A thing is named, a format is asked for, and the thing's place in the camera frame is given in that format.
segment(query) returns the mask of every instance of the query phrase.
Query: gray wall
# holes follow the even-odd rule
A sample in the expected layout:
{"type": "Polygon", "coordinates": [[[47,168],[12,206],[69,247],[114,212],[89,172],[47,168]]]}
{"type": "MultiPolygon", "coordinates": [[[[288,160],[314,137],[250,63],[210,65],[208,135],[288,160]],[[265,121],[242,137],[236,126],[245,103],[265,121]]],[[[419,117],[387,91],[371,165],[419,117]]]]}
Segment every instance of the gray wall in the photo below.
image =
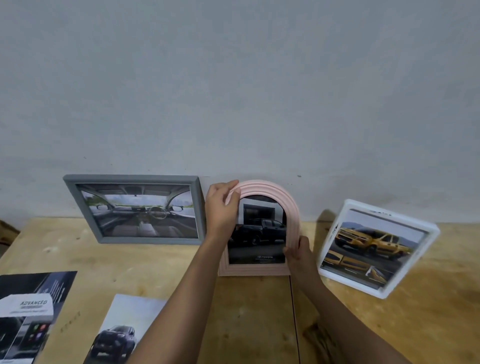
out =
{"type": "Polygon", "coordinates": [[[66,173],[277,182],[480,221],[480,1],[2,0],[0,218],[66,173]]]}

